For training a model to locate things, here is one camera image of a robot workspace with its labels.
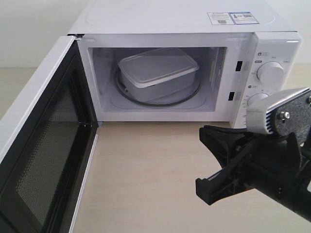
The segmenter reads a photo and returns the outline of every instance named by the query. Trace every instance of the white microwave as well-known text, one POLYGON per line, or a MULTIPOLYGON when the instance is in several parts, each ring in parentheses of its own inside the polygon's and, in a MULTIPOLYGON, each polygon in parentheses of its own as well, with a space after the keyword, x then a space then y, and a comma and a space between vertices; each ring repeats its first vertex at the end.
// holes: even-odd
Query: white microwave
POLYGON ((300 44, 263 0, 92 0, 0 121, 0 229, 72 230, 98 122, 245 128, 300 44))

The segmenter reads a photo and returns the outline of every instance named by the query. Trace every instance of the white wall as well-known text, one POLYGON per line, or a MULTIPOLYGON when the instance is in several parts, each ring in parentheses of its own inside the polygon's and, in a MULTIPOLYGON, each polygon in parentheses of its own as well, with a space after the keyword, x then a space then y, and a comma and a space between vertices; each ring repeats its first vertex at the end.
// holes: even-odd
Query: white wall
MULTIPOLYGON (((0 67, 37 67, 89 0, 0 0, 0 67)), ((311 1, 267 0, 304 39, 296 63, 311 63, 311 1)))

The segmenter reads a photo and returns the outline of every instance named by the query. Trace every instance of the translucent plastic lid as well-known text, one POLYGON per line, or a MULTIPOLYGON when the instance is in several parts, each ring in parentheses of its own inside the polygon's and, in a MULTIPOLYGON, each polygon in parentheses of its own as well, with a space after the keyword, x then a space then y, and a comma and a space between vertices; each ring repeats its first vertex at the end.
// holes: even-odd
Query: translucent plastic lid
POLYGON ((137 88, 159 84, 199 69, 198 64, 178 48, 161 48, 127 57, 119 62, 119 67, 137 88))

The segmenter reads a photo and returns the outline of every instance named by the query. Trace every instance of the power level knob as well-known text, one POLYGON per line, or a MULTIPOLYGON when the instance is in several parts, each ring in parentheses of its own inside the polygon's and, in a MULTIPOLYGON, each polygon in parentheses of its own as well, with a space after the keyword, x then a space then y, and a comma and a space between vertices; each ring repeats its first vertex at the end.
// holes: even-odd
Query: power level knob
POLYGON ((250 106, 253 102, 257 101, 257 100, 261 100, 264 99, 266 97, 268 97, 269 95, 265 94, 265 93, 258 93, 253 95, 252 97, 250 97, 247 101, 247 106, 250 106))
POLYGON ((258 79, 265 85, 278 84, 283 76, 284 70, 279 62, 267 62, 257 71, 258 79))

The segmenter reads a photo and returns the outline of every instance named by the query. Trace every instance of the microwave door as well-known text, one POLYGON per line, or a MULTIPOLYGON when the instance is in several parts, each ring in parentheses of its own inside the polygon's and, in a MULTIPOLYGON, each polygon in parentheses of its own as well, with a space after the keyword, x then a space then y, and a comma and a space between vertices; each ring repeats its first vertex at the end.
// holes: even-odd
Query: microwave door
POLYGON ((69 232, 97 127, 77 42, 61 37, 0 121, 0 232, 69 232))

